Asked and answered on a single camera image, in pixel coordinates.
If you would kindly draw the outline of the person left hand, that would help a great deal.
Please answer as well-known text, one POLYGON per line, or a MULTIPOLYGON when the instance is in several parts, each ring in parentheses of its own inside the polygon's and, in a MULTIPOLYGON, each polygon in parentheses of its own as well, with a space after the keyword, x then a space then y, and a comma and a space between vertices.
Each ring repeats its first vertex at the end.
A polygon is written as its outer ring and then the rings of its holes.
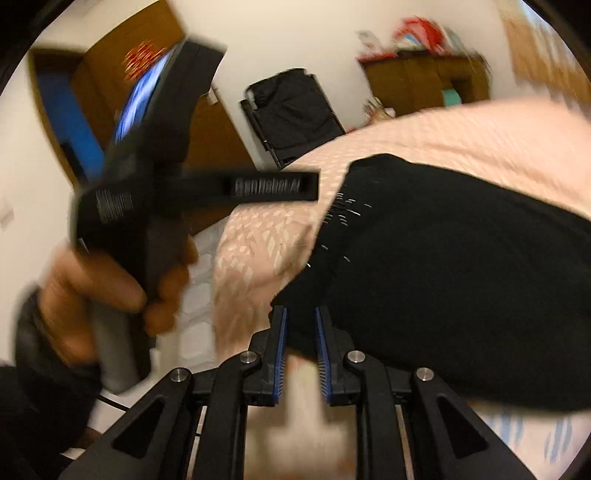
POLYGON ((45 275, 38 300, 53 350, 71 368, 98 362, 90 320, 93 302, 127 314, 139 313, 143 330, 151 337, 170 332, 189 282, 189 267, 197 259, 197 248, 188 239, 177 263, 160 277, 156 299, 149 301, 136 280, 108 255, 60 247, 45 275))

